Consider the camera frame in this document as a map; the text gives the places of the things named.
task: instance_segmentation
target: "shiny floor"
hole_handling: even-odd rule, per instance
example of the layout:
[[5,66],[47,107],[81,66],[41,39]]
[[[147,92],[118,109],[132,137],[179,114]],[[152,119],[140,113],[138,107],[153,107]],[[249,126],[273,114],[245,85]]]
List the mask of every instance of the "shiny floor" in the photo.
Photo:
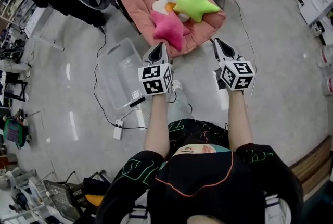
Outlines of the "shiny floor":
[[[314,60],[320,42],[313,38],[299,14],[297,0],[237,2],[258,68],[250,100],[251,89],[245,91],[254,140],[271,145],[290,165],[328,130],[327,102]],[[237,46],[247,60],[254,62],[237,4],[227,0],[224,9],[227,19],[216,36]],[[145,40],[120,12],[112,8],[109,13],[107,45],[101,54],[129,37],[142,55],[148,49]],[[114,176],[128,158],[142,149],[145,131],[126,130],[121,141],[115,140],[113,126],[94,98],[94,68],[97,51],[104,43],[103,34],[78,19],[54,13],[42,36],[56,40],[65,51],[37,42],[32,56],[35,42],[28,41],[23,60],[33,58],[32,75],[27,79],[30,99],[24,104],[14,101],[13,111],[23,107],[28,114],[40,112],[28,118],[32,144],[17,150],[8,143],[9,149],[17,154],[21,167],[36,169],[40,178],[53,169],[56,177],[51,180],[64,180],[73,170],[77,181],[101,169]],[[183,83],[194,117],[224,126],[228,100],[224,91],[217,90],[213,74],[216,68],[210,42],[177,58],[173,65],[174,78]],[[115,121],[126,111],[112,108],[98,70],[97,78],[98,98],[110,121]],[[149,116],[136,111],[124,121],[134,127],[142,119],[147,126]]]

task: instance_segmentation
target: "green star pillow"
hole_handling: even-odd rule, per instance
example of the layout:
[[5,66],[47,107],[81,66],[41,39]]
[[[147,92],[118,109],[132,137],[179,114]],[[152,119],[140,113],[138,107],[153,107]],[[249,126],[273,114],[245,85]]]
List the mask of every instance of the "green star pillow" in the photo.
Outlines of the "green star pillow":
[[204,13],[218,12],[220,8],[208,0],[177,0],[173,10],[188,14],[196,23],[199,23]]

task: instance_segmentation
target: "plastic storage box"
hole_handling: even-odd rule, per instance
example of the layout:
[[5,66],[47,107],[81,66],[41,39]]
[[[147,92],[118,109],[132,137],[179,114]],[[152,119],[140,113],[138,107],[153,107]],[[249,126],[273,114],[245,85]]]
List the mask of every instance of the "plastic storage box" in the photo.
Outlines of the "plastic storage box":
[[124,108],[143,97],[138,78],[138,68],[141,67],[142,60],[129,38],[101,55],[97,63],[115,109]]

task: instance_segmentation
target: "pink star pillow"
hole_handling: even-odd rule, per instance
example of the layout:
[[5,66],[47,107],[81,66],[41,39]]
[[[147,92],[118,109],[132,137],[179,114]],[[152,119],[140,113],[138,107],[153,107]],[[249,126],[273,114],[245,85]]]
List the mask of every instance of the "pink star pillow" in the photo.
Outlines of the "pink star pillow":
[[183,37],[191,33],[189,29],[183,25],[174,11],[169,12],[168,15],[156,11],[151,11],[150,14],[156,26],[154,38],[166,39],[180,51],[183,47]]

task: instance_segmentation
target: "power strip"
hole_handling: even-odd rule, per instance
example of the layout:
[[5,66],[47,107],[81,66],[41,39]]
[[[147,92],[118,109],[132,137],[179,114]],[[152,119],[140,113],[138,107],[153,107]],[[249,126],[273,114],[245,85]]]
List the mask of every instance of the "power strip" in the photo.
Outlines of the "power strip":
[[[116,120],[116,124],[118,126],[121,126],[123,127],[124,126],[124,121],[121,121],[121,120]],[[117,140],[121,140],[121,135],[123,133],[123,129],[122,128],[119,128],[119,127],[115,127],[114,128],[114,131],[113,131],[113,137]]]

